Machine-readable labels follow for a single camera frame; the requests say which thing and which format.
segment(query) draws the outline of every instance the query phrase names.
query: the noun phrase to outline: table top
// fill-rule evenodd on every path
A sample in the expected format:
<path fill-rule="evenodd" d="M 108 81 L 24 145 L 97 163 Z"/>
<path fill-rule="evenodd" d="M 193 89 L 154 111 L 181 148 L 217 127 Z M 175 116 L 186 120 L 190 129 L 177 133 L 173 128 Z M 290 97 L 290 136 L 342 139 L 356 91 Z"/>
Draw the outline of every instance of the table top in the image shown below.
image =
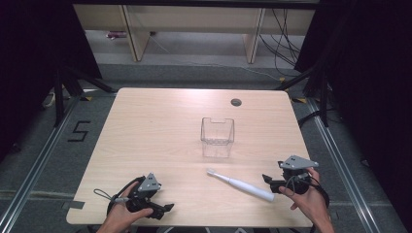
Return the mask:
<path fill-rule="evenodd" d="M 232 99 L 241 100 L 236 107 Z M 204 157 L 200 141 L 204 117 L 233 118 L 229 158 Z M 261 174 L 282 180 L 277 161 L 296 154 L 309 158 L 288 94 L 272 90 L 123 88 L 109 112 L 70 209 L 73 224 L 100 224 L 110 195 L 153 172 L 162 184 L 152 198 L 175 204 L 161 220 L 138 225 L 307 227 L 292 201 L 276 194 L 267 202 L 207 175 L 207 169 L 270 191 Z"/>

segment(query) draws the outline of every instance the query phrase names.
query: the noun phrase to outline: human hand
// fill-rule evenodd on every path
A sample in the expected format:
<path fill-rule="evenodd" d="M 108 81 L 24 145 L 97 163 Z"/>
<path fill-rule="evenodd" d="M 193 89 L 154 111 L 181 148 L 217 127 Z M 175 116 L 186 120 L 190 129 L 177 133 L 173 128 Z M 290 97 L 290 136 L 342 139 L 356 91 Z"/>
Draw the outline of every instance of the human hand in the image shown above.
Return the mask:
<path fill-rule="evenodd" d="M 316 181 L 320 181 L 319 173 L 315 171 L 315 169 L 308 168 L 307 170 Z M 302 195 L 293 193 L 292 190 L 285 188 L 284 186 L 280 186 L 279 191 L 293 200 L 291 210 L 299 208 L 299 210 L 301 210 L 315 224 L 320 232 L 334 232 L 327 212 L 325 199 L 315 187 L 309 186 L 309 189 Z"/>
<path fill-rule="evenodd" d="M 131 189 L 137 184 L 133 183 L 129 186 L 120 197 L 127 197 Z M 112 210 L 107 215 L 103 224 L 97 231 L 97 233 L 120 233 L 126 230 L 137 219 L 149 216 L 154 212 L 153 209 L 143 209 L 141 211 L 131 213 L 125 206 L 125 203 L 116 203 L 113 205 Z"/>

